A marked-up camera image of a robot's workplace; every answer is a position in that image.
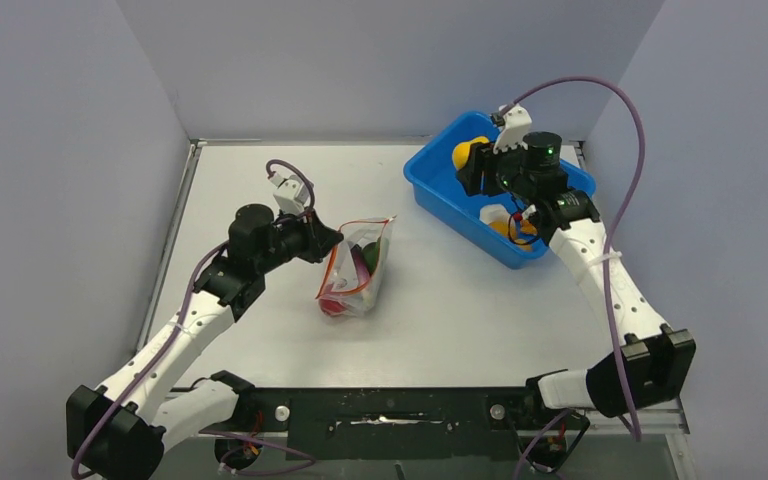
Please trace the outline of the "yellow toy pepper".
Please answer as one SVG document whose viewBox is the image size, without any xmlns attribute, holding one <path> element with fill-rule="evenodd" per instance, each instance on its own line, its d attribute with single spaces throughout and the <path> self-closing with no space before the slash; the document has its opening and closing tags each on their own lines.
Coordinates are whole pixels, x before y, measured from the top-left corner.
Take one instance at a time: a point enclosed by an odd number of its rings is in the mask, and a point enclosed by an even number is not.
<svg viewBox="0 0 768 480">
<path fill-rule="evenodd" d="M 456 171 L 464 168 L 469 160 L 470 152 L 474 145 L 483 146 L 490 144 L 490 140 L 485 136 L 478 136 L 472 140 L 458 143 L 451 154 L 452 163 Z"/>
</svg>

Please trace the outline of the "green toy avocado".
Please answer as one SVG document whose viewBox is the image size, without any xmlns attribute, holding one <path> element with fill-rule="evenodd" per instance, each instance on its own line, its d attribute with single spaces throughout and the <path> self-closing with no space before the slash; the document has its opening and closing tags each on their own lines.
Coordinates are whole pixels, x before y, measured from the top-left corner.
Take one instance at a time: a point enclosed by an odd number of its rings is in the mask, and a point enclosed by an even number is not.
<svg viewBox="0 0 768 480">
<path fill-rule="evenodd" d="M 362 257 L 370 274 L 373 274 L 377 268 L 379 255 L 380 255 L 380 243 L 371 242 L 366 244 L 362 250 Z"/>
</svg>

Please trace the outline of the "clear zip top bag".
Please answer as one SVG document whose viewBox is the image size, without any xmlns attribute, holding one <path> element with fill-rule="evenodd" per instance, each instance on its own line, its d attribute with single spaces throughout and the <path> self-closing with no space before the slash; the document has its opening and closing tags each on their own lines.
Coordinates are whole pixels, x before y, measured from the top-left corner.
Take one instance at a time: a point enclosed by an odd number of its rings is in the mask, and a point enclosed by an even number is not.
<svg viewBox="0 0 768 480">
<path fill-rule="evenodd" d="M 362 317 L 376 305 L 396 217 L 353 220 L 338 229 L 343 240 L 328 257 L 316 295 L 329 317 Z"/>
</svg>

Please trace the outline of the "red toy apple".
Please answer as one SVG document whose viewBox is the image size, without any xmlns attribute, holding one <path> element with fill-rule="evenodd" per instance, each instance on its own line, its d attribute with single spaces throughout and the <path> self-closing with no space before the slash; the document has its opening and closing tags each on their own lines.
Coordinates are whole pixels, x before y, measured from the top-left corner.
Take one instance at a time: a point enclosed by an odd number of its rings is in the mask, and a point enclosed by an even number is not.
<svg viewBox="0 0 768 480">
<path fill-rule="evenodd" d="M 351 313 L 350 308 L 344 302 L 333 298 L 319 298 L 318 306 L 322 313 L 329 317 L 346 316 Z"/>
</svg>

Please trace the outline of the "purple toy eggplant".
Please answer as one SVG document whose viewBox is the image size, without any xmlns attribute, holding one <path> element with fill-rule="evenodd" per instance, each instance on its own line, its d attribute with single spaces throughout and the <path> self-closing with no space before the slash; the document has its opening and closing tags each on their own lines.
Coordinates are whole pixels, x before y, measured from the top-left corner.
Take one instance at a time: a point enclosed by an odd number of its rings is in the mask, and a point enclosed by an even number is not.
<svg viewBox="0 0 768 480">
<path fill-rule="evenodd" d="M 350 254 L 356 272 L 358 288 L 363 287 L 371 277 L 367 267 L 365 266 L 361 250 L 362 248 L 358 244 L 354 244 L 350 248 Z"/>
</svg>

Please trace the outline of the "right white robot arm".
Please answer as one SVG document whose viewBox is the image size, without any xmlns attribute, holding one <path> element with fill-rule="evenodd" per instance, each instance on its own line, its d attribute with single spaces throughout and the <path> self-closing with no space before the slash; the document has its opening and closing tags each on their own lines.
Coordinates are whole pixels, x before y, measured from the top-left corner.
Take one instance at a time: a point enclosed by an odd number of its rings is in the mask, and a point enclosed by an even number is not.
<svg viewBox="0 0 768 480">
<path fill-rule="evenodd" d="M 562 409 L 591 409 L 615 418 L 680 395 L 696 353 L 686 329 L 676 330 L 645 300 L 608 241 L 589 194 L 572 186 L 561 165 L 559 135 L 531 132 L 522 144 L 498 148 L 484 137 L 452 152 L 456 178 L 469 196 L 508 194 L 522 216 L 567 267 L 593 311 L 608 322 L 612 351 L 587 370 L 530 380 L 524 417 L 545 427 Z"/>
</svg>

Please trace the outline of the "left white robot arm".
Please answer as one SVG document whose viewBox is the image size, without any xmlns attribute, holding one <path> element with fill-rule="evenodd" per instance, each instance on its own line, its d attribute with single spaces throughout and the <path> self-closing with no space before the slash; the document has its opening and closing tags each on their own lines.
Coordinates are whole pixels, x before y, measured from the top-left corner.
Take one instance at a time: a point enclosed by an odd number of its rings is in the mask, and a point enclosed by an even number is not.
<svg viewBox="0 0 768 480">
<path fill-rule="evenodd" d="M 233 374 L 168 395 L 260 297 L 268 273 L 294 259 L 320 263 L 342 239 L 315 211 L 276 216 L 267 205 L 241 207 L 227 240 L 196 264 L 176 316 L 116 373 L 68 398 L 72 477 L 148 479 L 177 444 L 230 419 L 250 387 Z"/>
</svg>

